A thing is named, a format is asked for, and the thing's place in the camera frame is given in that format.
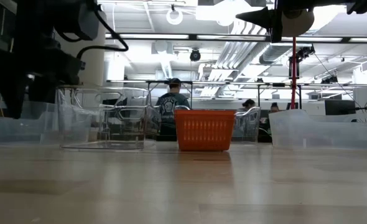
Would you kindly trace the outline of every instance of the man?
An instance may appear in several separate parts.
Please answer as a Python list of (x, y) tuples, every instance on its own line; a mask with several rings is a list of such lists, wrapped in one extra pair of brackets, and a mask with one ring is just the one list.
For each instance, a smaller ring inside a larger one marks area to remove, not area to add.
[(161, 114), (161, 136), (171, 136), (165, 140), (176, 141), (177, 133), (175, 130), (174, 121), (174, 109), (176, 106), (190, 107), (188, 99), (179, 93), (181, 88), (181, 81), (178, 78), (172, 78), (169, 80), (170, 91), (162, 95), (156, 103), (156, 106), (160, 106)]

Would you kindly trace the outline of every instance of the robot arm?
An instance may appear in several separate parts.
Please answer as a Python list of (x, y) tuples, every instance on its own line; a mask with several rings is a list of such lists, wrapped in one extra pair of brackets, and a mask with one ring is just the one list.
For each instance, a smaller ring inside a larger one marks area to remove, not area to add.
[(308, 31), (314, 23), (313, 8), (334, 4), (346, 4), (347, 13), (367, 12), (367, 0), (275, 0), (275, 8), (245, 12), (236, 18), (267, 29), (271, 42), (280, 42), (282, 36), (295, 37)]
[[(99, 21), (113, 37), (120, 40), (123, 49), (107, 47), (125, 52), (126, 43), (101, 18), (96, 0), (24, 0), (17, 4), (14, 48), (12, 52), (0, 50), (0, 94), (4, 98), (9, 114), (20, 118), (24, 95), (29, 87), (31, 101), (54, 103), (55, 89), (59, 84), (78, 85), (78, 72), (85, 69), (81, 61), (84, 52), (105, 49), (105, 46), (84, 48), (74, 57), (60, 49), (54, 39), (56, 30), (69, 42), (93, 40), (98, 35)], [(65, 33), (75, 34), (70, 39)]]

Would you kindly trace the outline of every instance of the transparent storage bin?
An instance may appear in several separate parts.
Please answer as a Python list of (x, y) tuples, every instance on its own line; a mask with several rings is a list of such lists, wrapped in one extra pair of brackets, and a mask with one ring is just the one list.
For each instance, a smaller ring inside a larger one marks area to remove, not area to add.
[(56, 105), (24, 102), (21, 118), (12, 119), (0, 101), (0, 146), (49, 145), (58, 140)]
[(161, 117), (148, 90), (63, 86), (57, 94), (62, 148), (120, 150), (154, 144)]
[(273, 145), (300, 149), (367, 150), (367, 118), (359, 117), (362, 116), (309, 116), (303, 110), (273, 113), (269, 115)]
[(235, 115), (232, 144), (257, 143), (261, 109), (253, 107), (247, 112), (237, 112)]

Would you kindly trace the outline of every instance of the red pole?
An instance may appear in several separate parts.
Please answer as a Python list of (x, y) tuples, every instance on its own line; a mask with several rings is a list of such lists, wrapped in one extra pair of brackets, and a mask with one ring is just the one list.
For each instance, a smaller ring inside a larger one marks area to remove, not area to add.
[(291, 109), (295, 109), (295, 90), (297, 89), (297, 39), (293, 37), (293, 66), (292, 66), (292, 89)]

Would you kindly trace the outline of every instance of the security camera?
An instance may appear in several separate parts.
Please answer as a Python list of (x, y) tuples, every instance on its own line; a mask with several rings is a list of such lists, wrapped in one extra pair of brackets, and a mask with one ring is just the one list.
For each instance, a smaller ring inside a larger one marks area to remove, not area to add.
[(193, 49), (192, 53), (190, 54), (190, 60), (193, 62), (197, 62), (200, 60), (200, 52), (198, 51), (198, 49)]

